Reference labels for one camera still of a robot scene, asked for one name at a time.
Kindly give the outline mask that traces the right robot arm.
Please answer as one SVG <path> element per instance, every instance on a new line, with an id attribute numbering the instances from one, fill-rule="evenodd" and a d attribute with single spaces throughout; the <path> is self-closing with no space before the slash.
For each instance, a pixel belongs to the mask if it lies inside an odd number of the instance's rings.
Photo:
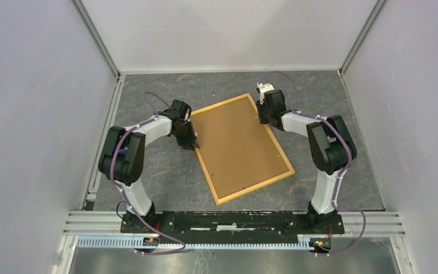
<path id="1" fill-rule="evenodd" d="M 343 175 L 356 157 L 356 147 L 340 115 L 307 115 L 286 108 L 285 96 L 270 84 L 256 88 L 255 105 L 262 124 L 307 137 L 317 168 L 317 183 L 306 214 L 306 226 L 314 233 L 339 223 L 338 191 Z"/>

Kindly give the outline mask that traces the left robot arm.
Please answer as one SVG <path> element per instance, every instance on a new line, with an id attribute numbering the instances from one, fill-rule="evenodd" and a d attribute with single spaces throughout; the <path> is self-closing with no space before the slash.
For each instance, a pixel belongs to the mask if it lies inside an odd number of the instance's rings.
<path id="1" fill-rule="evenodd" d="M 127 206 L 122 217 L 141 232 L 156 226 L 155 206 L 147 196 L 141 175 L 146 146 L 162 137 L 175 137 L 185 150 L 199 147 L 190 116 L 189 104 L 174 100 L 170 107 L 149 119 L 129 127 L 112 126 L 106 135 L 98 170 L 119 190 Z"/>

